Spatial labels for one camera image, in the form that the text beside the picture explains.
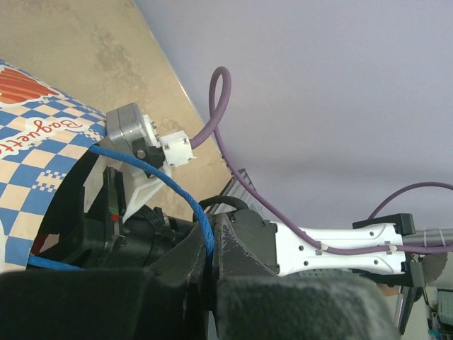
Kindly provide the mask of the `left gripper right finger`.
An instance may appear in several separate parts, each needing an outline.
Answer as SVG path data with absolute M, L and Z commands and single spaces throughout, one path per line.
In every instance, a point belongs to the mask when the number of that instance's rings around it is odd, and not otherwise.
M 217 218 L 215 234 L 219 339 L 400 339 L 373 282 L 279 277 L 236 236 L 229 218 Z

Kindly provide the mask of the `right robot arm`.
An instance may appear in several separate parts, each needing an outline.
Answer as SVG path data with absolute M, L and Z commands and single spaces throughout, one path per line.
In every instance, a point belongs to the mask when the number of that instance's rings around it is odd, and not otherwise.
M 368 220 L 359 229 L 307 229 L 294 232 L 285 224 L 277 223 L 270 240 L 260 241 L 251 234 L 250 227 L 241 227 L 236 222 L 222 222 L 218 235 L 218 255 L 213 258 L 213 268 L 222 275 L 252 274 L 245 264 L 236 259 L 227 260 L 231 254 L 224 238 L 235 237 L 241 259 L 261 263 L 269 256 L 274 265 L 264 269 L 277 269 L 280 277 L 307 273 L 321 269 L 353 270 L 363 273 L 371 280 L 386 285 L 421 286 L 426 280 L 415 278 L 417 263 L 410 260 L 412 253 L 430 255 L 432 246 L 411 246 L 412 235 L 403 236 L 390 217 Z

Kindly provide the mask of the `blue checkered paper bag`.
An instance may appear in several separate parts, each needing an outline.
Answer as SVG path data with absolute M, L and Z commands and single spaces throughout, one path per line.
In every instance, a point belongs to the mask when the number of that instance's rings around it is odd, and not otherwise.
M 112 166 L 120 171 L 126 163 L 155 175 L 163 187 L 172 188 L 190 205 L 196 223 L 207 219 L 200 204 L 174 182 L 172 174 L 167 176 L 144 161 L 107 148 L 105 123 L 106 113 L 1 63 L 2 272 L 24 271 L 33 265 L 65 269 L 62 263 L 37 261 L 33 245 L 57 189 L 86 152 L 100 156 L 96 170 Z

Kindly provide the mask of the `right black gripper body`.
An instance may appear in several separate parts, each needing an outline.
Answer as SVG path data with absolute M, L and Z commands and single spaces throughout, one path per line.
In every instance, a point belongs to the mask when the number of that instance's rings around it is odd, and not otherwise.
M 86 152 L 57 189 L 33 245 L 37 261 L 141 268 L 176 248 L 196 226 L 147 205 L 126 218 L 123 175 L 112 166 L 96 170 L 99 160 Z

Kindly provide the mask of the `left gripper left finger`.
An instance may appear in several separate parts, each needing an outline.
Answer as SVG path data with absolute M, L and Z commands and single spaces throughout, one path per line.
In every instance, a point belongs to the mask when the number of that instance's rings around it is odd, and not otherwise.
M 206 339 L 207 219 L 69 223 L 37 265 L 1 276 L 2 339 Z

